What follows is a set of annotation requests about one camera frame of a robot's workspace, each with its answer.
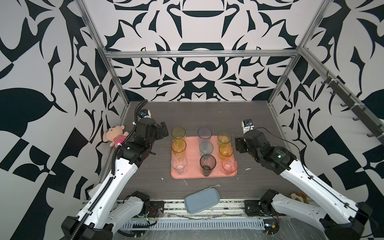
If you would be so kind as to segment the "tall green glass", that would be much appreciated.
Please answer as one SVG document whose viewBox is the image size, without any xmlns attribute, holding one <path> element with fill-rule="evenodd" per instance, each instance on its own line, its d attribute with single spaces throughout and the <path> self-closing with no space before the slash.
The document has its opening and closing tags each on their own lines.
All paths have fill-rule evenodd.
<svg viewBox="0 0 384 240">
<path fill-rule="evenodd" d="M 175 127 L 172 129 L 171 135 L 174 138 L 174 140 L 178 140 L 178 139 L 185 140 L 186 130 L 183 127 Z"/>
</svg>

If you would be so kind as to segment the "tall amber glass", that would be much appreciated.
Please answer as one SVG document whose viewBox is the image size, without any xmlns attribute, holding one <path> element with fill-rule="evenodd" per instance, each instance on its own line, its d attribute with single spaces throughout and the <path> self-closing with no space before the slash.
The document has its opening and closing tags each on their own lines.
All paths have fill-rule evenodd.
<svg viewBox="0 0 384 240">
<path fill-rule="evenodd" d="M 175 156 L 186 156 L 187 143 L 184 139 L 175 139 L 171 144 Z"/>
</svg>

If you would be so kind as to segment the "clear stemmed glass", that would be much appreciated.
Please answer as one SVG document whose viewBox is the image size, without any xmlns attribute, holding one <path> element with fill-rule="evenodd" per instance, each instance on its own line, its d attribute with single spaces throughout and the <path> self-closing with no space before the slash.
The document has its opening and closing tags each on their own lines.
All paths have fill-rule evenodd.
<svg viewBox="0 0 384 240">
<path fill-rule="evenodd" d="M 184 173 L 187 164 L 188 164 L 188 159 L 184 155 L 175 155 L 172 158 L 172 168 L 179 175 L 182 175 Z"/>
</svg>

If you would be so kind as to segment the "small pink glass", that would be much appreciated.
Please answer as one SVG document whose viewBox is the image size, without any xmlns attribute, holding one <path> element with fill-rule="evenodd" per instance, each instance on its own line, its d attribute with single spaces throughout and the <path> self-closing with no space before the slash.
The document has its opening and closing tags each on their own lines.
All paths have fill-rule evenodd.
<svg viewBox="0 0 384 240">
<path fill-rule="evenodd" d="M 222 161 L 222 168 L 226 175 L 232 175 L 238 169 L 238 162 L 232 158 L 224 159 Z"/>
</svg>

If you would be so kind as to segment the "small yellow glass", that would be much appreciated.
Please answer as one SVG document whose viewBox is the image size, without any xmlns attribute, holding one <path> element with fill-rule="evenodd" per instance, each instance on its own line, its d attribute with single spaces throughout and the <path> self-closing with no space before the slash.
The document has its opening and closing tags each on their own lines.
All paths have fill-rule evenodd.
<svg viewBox="0 0 384 240">
<path fill-rule="evenodd" d="M 230 158 L 234 154 L 234 149 L 230 143 L 221 144 L 219 146 L 219 159 L 225 160 L 227 158 Z"/>
</svg>

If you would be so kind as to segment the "tall blue glass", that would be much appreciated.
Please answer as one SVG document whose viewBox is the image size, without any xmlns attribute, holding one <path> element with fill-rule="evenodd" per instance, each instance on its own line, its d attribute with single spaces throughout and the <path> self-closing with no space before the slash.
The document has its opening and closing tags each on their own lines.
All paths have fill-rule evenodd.
<svg viewBox="0 0 384 240">
<path fill-rule="evenodd" d="M 201 127 L 198 129 L 199 144 L 209 142 L 212 137 L 212 130 L 208 127 Z"/>
</svg>

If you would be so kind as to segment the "small green glass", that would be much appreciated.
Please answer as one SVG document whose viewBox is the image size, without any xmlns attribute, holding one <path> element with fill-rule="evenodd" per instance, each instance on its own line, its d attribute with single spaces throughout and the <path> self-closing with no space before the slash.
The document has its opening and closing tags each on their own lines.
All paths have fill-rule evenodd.
<svg viewBox="0 0 384 240">
<path fill-rule="evenodd" d="M 218 146 L 222 144 L 229 144 L 231 140 L 232 140 L 232 137 L 228 132 L 222 131 L 218 133 L 218 136 L 217 136 Z"/>
</svg>

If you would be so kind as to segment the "teal frosted cup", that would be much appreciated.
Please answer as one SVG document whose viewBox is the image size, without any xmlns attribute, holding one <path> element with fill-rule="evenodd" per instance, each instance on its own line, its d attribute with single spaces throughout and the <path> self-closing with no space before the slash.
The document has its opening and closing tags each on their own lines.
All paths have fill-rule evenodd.
<svg viewBox="0 0 384 240">
<path fill-rule="evenodd" d="M 213 153 L 214 146 L 211 142 L 204 141 L 200 143 L 199 150 L 201 156 L 211 155 Z"/>
</svg>

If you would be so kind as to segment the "pink plastic tray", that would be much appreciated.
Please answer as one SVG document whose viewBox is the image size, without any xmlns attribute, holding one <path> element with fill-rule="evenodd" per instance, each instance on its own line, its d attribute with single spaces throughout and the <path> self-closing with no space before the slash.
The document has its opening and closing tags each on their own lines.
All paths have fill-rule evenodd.
<svg viewBox="0 0 384 240">
<path fill-rule="evenodd" d="M 179 175 L 175 170 L 172 168 L 172 158 L 174 156 L 172 152 L 172 158 L 171 158 L 171 175 L 174 179 L 200 179 L 205 178 L 205 176 L 202 173 L 202 168 L 200 166 L 200 150 L 199 150 L 199 140 L 198 137 L 186 137 L 185 141 L 187 143 L 187 149 L 186 149 L 186 157 L 188 159 L 188 164 L 185 168 L 185 171 L 182 175 Z M 210 142 L 214 146 L 214 150 L 212 153 L 212 156 L 216 158 L 217 164 L 216 167 L 213 169 L 212 173 L 209 175 L 210 178 L 222 178 L 222 177 L 234 177 L 238 173 L 238 171 L 234 172 L 232 175 L 226 175 L 224 173 L 224 170 L 222 168 L 222 160 L 219 159 L 218 153 L 219 153 L 219 146 L 217 143 L 217 136 L 212 136 Z"/>
</svg>

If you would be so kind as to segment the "tall dark grey glass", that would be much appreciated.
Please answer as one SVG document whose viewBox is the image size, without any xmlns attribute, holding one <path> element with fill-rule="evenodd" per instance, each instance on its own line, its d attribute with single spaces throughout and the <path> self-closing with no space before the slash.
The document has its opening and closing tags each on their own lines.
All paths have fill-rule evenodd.
<svg viewBox="0 0 384 240">
<path fill-rule="evenodd" d="M 213 169 L 216 167 L 216 164 L 216 158 L 212 155 L 206 154 L 200 158 L 200 166 L 205 177 L 208 177 L 212 173 Z"/>
</svg>

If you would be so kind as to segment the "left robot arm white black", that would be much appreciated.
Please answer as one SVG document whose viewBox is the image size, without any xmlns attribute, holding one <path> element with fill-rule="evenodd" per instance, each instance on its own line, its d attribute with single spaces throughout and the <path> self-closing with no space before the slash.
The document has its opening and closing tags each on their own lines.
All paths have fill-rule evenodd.
<svg viewBox="0 0 384 240">
<path fill-rule="evenodd" d="M 131 218 L 145 213 L 149 196 L 141 192 L 134 192 L 116 209 L 113 206 L 130 178 L 152 154 L 155 141 L 168 135 L 164 122 L 158 124 L 152 118 L 136 121 L 133 131 L 114 151 L 111 171 L 95 195 L 75 217 L 68 216 L 63 221 L 67 240 L 111 240 Z"/>
</svg>

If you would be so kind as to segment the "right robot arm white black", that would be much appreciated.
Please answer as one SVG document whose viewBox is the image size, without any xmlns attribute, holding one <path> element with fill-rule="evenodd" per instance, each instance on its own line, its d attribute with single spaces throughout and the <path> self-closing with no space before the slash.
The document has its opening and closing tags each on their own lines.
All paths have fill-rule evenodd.
<svg viewBox="0 0 384 240">
<path fill-rule="evenodd" d="M 271 146 L 258 129 L 246 126 L 243 134 L 235 139 L 239 153 L 248 153 L 262 167 L 293 183 L 317 203 L 311 206 L 267 190 L 259 200 L 261 211 L 296 218 L 323 231 L 329 240 L 360 240 L 364 237 L 366 223 L 373 223 L 373 210 L 367 203 L 356 203 L 334 190 L 313 175 L 288 149 Z"/>
</svg>

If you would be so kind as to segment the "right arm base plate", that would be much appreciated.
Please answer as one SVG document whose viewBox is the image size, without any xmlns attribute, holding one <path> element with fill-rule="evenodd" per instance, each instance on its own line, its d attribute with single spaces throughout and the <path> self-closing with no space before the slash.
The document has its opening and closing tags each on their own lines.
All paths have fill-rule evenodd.
<svg viewBox="0 0 384 240">
<path fill-rule="evenodd" d="M 279 216 L 280 214 L 276 212 L 271 203 L 261 200 L 245 200 L 245 213 L 248 217 L 268 217 L 268 216 Z"/>
</svg>

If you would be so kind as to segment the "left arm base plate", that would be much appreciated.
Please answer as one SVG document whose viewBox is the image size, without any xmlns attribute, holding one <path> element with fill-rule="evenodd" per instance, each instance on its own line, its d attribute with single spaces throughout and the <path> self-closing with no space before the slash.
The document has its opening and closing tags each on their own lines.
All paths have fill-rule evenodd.
<svg viewBox="0 0 384 240">
<path fill-rule="evenodd" d="M 145 216 L 149 218 L 156 218 L 162 216 L 164 214 L 164 209 L 164 201 L 149 201 L 144 205 Z"/>
</svg>

